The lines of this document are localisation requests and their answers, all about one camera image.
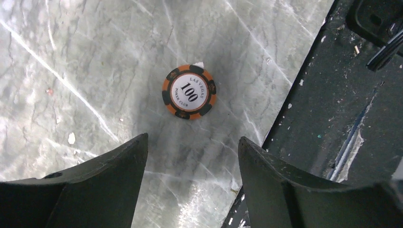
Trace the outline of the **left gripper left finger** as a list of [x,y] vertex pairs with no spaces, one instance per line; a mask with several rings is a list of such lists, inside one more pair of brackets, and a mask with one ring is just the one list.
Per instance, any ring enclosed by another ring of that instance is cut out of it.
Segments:
[[0,184],[3,228],[129,228],[148,155],[148,134],[44,178]]

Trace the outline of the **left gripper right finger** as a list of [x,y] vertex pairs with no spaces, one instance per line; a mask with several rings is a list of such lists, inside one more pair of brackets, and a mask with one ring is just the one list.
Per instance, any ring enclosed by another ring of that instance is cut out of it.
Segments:
[[352,187],[303,171],[247,137],[238,145],[253,228],[400,228],[403,182]]

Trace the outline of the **orange-black single chip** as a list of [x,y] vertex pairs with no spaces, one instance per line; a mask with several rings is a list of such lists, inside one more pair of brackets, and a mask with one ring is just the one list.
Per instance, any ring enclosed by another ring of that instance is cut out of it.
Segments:
[[170,113],[181,119],[195,120],[206,115],[216,98],[213,77],[197,65],[179,66],[163,82],[163,102]]

